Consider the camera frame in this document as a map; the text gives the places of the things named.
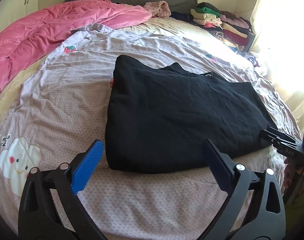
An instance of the stack of folded clothes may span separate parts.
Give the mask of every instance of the stack of folded clothes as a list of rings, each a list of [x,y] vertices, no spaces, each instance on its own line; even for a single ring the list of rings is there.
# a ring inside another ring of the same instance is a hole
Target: stack of folded clothes
[[[222,11],[220,19],[224,37],[221,39],[229,47],[237,48],[239,51],[248,44],[249,25],[243,19],[233,13]]]
[[[171,16],[208,31],[235,52],[243,51],[248,45],[250,22],[233,13],[220,11],[210,3],[199,3],[195,9],[191,9],[189,15],[172,12]]]
[[[222,21],[220,20],[221,11],[213,5],[203,2],[199,3],[195,9],[191,9],[194,22],[197,25],[217,39],[224,37],[223,29],[221,27]]]

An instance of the black device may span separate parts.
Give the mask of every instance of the black device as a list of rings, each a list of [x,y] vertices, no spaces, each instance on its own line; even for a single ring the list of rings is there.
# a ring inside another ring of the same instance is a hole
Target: black device
[[[268,127],[267,130],[260,132],[260,136],[262,139],[270,141],[278,153],[290,159],[288,165],[290,165],[292,183],[285,189],[283,201],[285,204],[291,204],[304,179],[301,174],[296,173],[299,167],[304,167],[304,135],[303,140],[300,141],[289,134]]]
[[[62,163],[50,171],[40,171],[36,167],[31,169],[18,214],[18,236],[21,240],[107,240],[76,194],[84,189],[102,152],[103,146],[96,140],[86,153],[78,154],[70,164]],[[273,171],[249,171],[244,165],[235,164],[228,155],[220,153],[210,140],[205,141],[202,152],[220,189],[227,192],[228,197],[198,240],[283,239],[284,206]],[[50,193],[51,188],[57,190],[75,232],[63,226]],[[254,192],[242,226],[231,231],[249,190]]]

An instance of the red clothing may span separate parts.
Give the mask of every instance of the red clothing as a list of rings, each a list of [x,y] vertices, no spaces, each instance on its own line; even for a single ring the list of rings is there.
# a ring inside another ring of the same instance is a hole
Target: red clothing
[[[226,39],[238,44],[239,46],[246,46],[248,44],[248,39],[243,38],[235,33],[232,33],[227,30],[223,30],[223,33]]]

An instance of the blue gripper pad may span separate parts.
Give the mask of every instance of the blue gripper pad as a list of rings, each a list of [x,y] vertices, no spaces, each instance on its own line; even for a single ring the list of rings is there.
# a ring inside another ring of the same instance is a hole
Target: blue gripper pad
[[[85,157],[77,166],[72,174],[72,192],[76,195],[77,192],[84,190],[92,173],[95,170],[98,162],[103,155],[103,143],[96,140],[91,147],[87,150]]]

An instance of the screw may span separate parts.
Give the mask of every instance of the screw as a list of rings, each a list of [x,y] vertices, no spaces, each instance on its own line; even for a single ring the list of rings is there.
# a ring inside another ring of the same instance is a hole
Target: screw
[[[273,175],[273,174],[274,174],[274,171],[273,171],[272,169],[267,169],[267,173],[268,173],[269,175]]]
[[[236,168],[237,168],[239,171],[244,171],[244,170],[245,170],[245,166],[242,165],[242,164],[237,164],[237,165],[236,165]]]
[[[37,167],[33,167],[31,168],[31,170],[29,171],[31,174],[35,174],[38,171]]]
[[[68,163],[62,163],[62,164],[60,165],[60,169],[61,169],[61,170],[66,170],[68,167],[69,167],[69,164],[68,164]]]

